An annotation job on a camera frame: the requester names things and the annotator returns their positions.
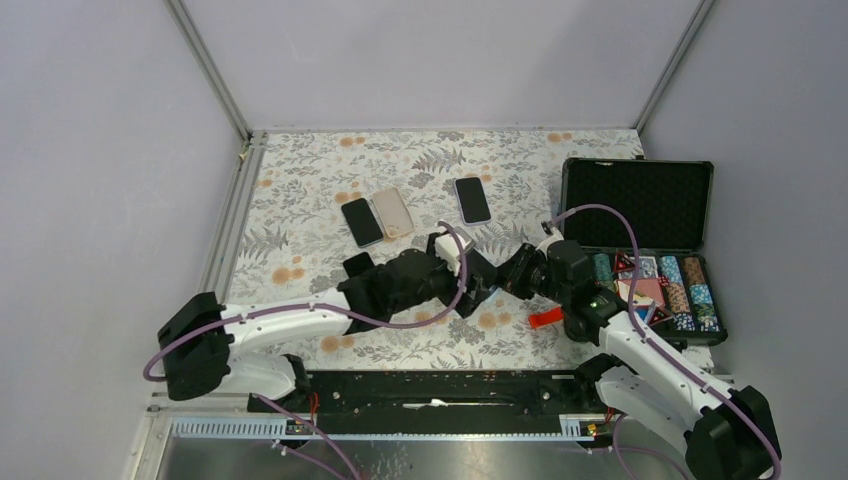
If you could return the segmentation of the phone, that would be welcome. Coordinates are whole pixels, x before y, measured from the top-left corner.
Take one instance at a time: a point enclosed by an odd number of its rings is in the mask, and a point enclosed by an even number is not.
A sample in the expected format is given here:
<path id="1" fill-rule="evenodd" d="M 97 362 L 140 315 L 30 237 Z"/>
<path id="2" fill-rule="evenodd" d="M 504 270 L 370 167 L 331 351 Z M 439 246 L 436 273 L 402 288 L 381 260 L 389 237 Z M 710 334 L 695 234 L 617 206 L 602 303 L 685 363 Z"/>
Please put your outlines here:
<path id="1" fill-rule="evenodd" d="M 498 296 L 499 296 L 502 292 L 503 292 L 503 289 L 502 289 L 502 288 L 500 288 L 500 287 L 498 287 L 498 286 L 496 286 L 496 285 L 493 285 L 492 287 L 490 287 L 488 290 L 486 290 L 486 291 L 482 294 L 482 296 L 480 297 L 480 303 L 481 303 L 481 304 L 491 303 L 491 302 L 493 302 L 493 301 L 494 301 L 494 300 L 495 300 L 495 299 L 496 299 L 496 298 L 497 298 L 497 297 L 498 297 Z"/>
<path id="2" fill-rule="evenodd" d="M 483 182 L 479 177 L 464 177 L 454 181 L 462 221 L 476 226 L 488 223 L 492 214 L 486 198 Z"/>

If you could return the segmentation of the beige phone case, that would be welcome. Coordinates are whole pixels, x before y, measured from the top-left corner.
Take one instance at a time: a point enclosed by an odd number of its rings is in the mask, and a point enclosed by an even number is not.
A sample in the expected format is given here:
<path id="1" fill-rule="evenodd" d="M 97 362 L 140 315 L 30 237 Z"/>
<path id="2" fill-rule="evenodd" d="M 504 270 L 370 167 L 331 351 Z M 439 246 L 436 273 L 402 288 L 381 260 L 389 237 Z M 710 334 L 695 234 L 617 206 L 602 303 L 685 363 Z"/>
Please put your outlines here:
<path id="1" fill-rule="evenodd" d="M 396 187 L 376 192 L 372 202 L 387 238 L 396 239 L 415 230 L 410 211 Z"/>

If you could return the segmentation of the small black smartphone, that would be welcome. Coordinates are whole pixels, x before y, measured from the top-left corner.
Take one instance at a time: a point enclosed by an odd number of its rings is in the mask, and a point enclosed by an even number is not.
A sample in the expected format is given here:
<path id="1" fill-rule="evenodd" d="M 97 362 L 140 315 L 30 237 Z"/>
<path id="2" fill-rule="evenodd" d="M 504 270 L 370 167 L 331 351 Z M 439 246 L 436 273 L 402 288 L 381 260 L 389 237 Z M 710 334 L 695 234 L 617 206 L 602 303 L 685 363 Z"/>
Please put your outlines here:
<path id="1" fill-rule="evenodd" d="M 351 200 L 341 206 L 342 215 L 359 248 L 384 240 L 384 233 L 365 198 Z"/>

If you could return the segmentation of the large black smartphone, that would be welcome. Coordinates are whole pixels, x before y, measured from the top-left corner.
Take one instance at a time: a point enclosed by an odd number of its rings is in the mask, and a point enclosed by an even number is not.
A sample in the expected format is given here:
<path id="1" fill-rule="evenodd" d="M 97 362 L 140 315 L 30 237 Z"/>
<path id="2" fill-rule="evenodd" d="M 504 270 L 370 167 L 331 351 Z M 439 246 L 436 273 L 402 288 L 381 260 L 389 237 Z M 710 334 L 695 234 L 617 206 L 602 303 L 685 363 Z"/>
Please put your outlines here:
<path id="1" fill-rule="evenodd" d="M 371 255 L 367 251 L 363 251 L 347 258 L 342 262 L 342 266 L 349 278 L 359 276 L 375 266 Z"/>

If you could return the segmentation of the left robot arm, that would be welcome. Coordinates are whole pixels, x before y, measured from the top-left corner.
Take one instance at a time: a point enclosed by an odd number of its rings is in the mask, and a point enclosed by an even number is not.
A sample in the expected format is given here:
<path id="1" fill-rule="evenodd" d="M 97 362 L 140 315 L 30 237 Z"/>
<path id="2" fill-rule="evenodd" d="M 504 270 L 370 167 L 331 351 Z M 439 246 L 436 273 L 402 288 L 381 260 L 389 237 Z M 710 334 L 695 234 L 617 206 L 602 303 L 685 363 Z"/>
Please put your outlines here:
<path id="1" fill-rule="evenodd" d="M 287 341 L 340 337 L 389 327 L 395 315 L 437 299 L 470 316 L 486 300 L 495 266 L 474 249 L 463 259 L 407 249 L 382 264 L 366 254 L 347 262 L 348 279 L 309 298 L 272 304 L 222 304 L 212 292 L 194 295 L 158 331 L 160 381 L 169 399 L 211 393 L 256 393 L 296 411 L 309 401 L 301 361 L 273 360 L 260 350 Z"/>

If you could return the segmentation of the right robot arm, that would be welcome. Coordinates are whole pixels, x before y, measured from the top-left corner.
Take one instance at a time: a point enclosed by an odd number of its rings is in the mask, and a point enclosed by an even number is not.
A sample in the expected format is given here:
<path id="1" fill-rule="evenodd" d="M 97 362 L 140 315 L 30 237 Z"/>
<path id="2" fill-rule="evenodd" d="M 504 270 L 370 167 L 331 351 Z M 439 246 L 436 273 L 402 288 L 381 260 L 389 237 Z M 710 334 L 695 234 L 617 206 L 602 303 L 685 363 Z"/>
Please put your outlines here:
<path id="1" fill-rule="evenodd" d="M 575 402 L 597 412 L 605 405 L 665 440 L 697 479 L 776 479 L 779 441 L 766 398 L 736 389 L 698 368 L 632 316 L 625 300 L 597 281 L 579 244 L 523 244 L 498 268 L 496 284 L 521 298 L 560 305 L 565 331 L 600 354 L 581 365 Z"/>

